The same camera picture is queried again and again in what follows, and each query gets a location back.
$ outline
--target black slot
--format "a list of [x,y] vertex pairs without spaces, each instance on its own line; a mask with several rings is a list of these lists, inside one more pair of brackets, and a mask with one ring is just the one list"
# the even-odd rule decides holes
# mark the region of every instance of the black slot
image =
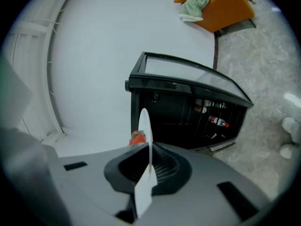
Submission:
[[258,212],[231,182],[220,183],[217,186],[242,221]]
[[64,167],[65,167],[66,171],[69,171],[69,170],[74,170],[74,169],[81,168],[81,167],[84,167],[87,165],[88,164],[81,161],[81,162],[77,162],[77,163],[73,163],[73,164],[64,165]]
[[[202,99],[202,105],[197,105],[196,99]],[[234,139],[243,123],[246,108],[207,99],[214,104],[211,103],[206,112],[202,113],[196,107],[202,110],[205,107],[205,99],[175,93],[143,91],[139,93],[140,103],[136,110],[139,114],[142,108],[148,110],[153,139],[156,142],[194,149]],[[217,107],[218,103],[223,103],[224,107]],[[225,120],[229,127],[210,122],[210,116]],[[136,120],[134,124],[137,126],[139,117]]]

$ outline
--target shoe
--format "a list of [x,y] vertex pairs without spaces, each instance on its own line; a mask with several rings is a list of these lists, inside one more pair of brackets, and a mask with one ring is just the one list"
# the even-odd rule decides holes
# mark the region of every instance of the shoe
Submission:
[[280,147],[280,155],[286,159],[290,159],[293,155],[295,146],[293,144],[284,144]]
[[292,132],[292,126],[296,123],[296,121],[292,117],[285,117],[281,121],[282,128],[288,132]]

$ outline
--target white floor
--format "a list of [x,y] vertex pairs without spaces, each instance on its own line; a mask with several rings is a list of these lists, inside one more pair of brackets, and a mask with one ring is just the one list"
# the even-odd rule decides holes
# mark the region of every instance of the white floor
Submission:
[[181,22],[174,0],[68,0],[51,52],[51,89],[67,136],[59,156],[126,146],[124,81],[143,51],[213,67],[214,36]]

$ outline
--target bottle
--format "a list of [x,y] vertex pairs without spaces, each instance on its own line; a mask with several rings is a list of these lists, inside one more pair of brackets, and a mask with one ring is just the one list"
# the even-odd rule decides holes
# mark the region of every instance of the bottle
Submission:
[[210,122],[217,124],[218,126],[224,126],[225,128],[229,127],[229,124],[226,123],[223,119],[219,119],[217,117],[210,116],[209,120],[210,120]]

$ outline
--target orange armchair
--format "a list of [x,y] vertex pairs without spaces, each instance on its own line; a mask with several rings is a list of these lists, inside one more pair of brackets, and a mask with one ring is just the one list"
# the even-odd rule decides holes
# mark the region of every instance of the orange armchair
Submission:
[[210,32],[254,17],[254,11],[247,0],[210,0],[202,10],[203,21],[194,22]]

